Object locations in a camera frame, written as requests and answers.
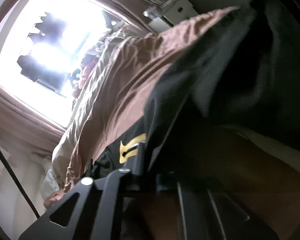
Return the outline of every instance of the wire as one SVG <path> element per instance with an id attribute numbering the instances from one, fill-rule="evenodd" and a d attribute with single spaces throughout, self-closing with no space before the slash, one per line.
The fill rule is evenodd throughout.
<path id="1" fill-rule="evenodd" d="M 2 162 L 2 164 L 5 166 L 5 168 L 7 169 L 8 173 L 10 174 L 11 178 L 13 179 L 14 183 L 17 185 L 18 189 L 20 190 L 21 194 L 23 195 L 23 197 L 25 198 L 25 200 L 27 201 L 27 203 L 29 204 L 29 206 L 31 207 L 33 213 L 35 214 L 35 216 L 37 218 L 40 217 L 39 213 L 37 212 L 35 206 L 33 205 L 33 203 L 31 202 L 30 198 L 28 197 L 27 193 L 25 192 L 25 190 L 23 189 L 20 181 L 18 180 L 17 176 L 14 174 L 12 168 L 10 167 L 9 163 L 7 162 L 6 158 L 4 157 L 4 155 L 2 154 L 1 150 L 0 150 L 0 161 Z"/>

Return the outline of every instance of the window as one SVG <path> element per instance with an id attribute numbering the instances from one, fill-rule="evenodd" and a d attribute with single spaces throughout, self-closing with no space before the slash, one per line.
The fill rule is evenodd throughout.
<path id="1" fill-rule="evenodd" d="M 42 22 L 41 17 L 53 15 L 65 22 L 58 46 L 47 42 L 33 42 L 29 33 L 40 34 L 34 27 Z M 21 74 L 17 63 L 20 55 L 31 54 L 40 64 L 57 72 L 72 73 L 80 67 L 85 49 L 91 46 L 89 36 L 100 37 L 106 25 L 102 9 L 85 0 L 29 0 L 25 5 L 0 53 L 0 85 L 25 104 L 47 118 L 66 127 L 72 114 L 73 98 L 70 80 L 58 93 L 40 82 L 34 82 Z"/>

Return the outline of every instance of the wrinkled fabric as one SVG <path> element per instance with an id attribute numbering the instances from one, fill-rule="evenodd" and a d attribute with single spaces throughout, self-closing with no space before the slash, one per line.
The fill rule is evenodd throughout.
<path id="1" fill-rule="evenodd" d="M 66 174 L 66 189 L 83 174 L 90 158 L 143 115 L 143 107 L 155 83 L 169 66 L 201 35 L 235 7 L 193 17 L 145 38 L 129 37 L 113 50 L 110 70 L 84 124 Z"/>

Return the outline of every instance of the black cloth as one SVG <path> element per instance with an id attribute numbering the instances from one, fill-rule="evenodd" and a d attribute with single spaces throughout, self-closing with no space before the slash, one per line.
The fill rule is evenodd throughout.
<path id="1" fill-rule="evenodd" d="M 181 117 L 186 128 L 175 125 Z M 252 0 L 229 13 L 172 64 L 144 116 L 98 158 L 94 178 L 122 166 L 120 141 L 141 133 L 150 171 L 162 147 L 196 118 L 241 125 L 300 150 L 300 27 L 278 0 Z"/>

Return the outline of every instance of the yellow sticker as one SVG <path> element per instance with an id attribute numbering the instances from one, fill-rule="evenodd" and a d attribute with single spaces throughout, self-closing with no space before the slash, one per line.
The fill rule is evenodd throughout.
<path id="1" fill-rule="evenodd" d="M 143 134 L 140 134 L 137 137 L 133 138 L 126 145 L 123 145 L 123 143 L 121 141 L 120 142 L 120 148 L 119 148 L 119 152 L 120 152 L 119 162 L 120 163 L 125 163 L 129 157 L 137 155 L 138 149 L 134 149 L 134 150 L 128 152 L 124 157 L 122 156 L 122 154 L 124 152 L 127 152 L 130 148 L 134 147 L 135 144 L 137 144 L 139 142 L 142 142 L 142 141 L 145 141 L 146 139 L 147 139 L 147 135 L 145 133 L 143 133 Z"/>

